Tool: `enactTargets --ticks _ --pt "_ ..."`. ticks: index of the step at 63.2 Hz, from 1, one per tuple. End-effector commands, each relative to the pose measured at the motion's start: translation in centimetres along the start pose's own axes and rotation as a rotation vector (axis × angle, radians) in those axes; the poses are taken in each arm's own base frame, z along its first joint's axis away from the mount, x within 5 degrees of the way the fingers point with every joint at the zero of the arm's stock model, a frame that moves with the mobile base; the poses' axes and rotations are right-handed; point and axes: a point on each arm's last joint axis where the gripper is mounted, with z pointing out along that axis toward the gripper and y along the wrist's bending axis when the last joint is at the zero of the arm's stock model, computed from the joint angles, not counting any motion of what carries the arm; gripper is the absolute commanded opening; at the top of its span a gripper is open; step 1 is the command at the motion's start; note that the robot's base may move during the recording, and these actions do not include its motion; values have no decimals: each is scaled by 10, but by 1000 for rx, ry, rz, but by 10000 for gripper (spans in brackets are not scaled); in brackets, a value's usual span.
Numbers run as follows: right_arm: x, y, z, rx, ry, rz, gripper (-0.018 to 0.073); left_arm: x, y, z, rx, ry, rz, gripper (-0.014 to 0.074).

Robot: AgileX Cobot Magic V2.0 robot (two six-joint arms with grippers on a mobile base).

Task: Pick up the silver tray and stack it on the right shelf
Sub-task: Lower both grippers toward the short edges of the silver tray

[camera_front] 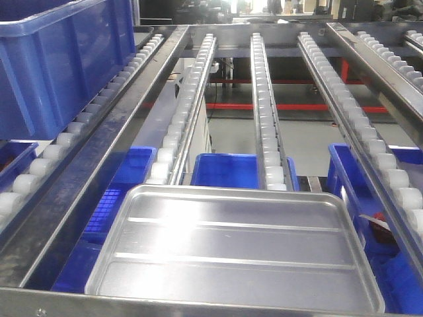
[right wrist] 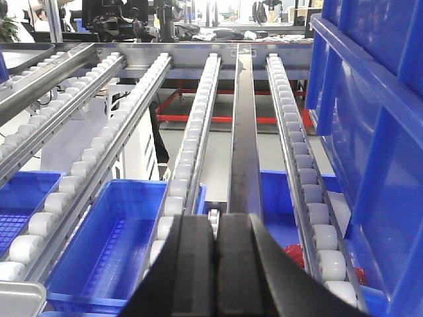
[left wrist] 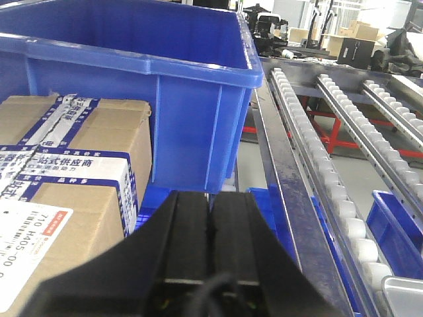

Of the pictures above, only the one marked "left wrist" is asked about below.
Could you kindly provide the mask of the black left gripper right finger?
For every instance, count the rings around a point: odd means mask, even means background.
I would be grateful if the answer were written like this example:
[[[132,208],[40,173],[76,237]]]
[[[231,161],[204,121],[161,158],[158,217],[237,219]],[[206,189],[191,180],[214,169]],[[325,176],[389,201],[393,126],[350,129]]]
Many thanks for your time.
[[[342,316],[302,274],[268,227],[252,194],[221,192],[210,220],[212,267],[229,275],[225,316]]]

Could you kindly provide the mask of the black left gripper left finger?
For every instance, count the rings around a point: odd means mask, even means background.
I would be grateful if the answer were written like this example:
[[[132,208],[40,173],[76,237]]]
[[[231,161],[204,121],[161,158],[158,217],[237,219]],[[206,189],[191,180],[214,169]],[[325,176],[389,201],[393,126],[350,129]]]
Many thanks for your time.
[[[50,282],[41,316],[180,312],[207,275],[207,211],[204,194],[171,193],[129,237]]]

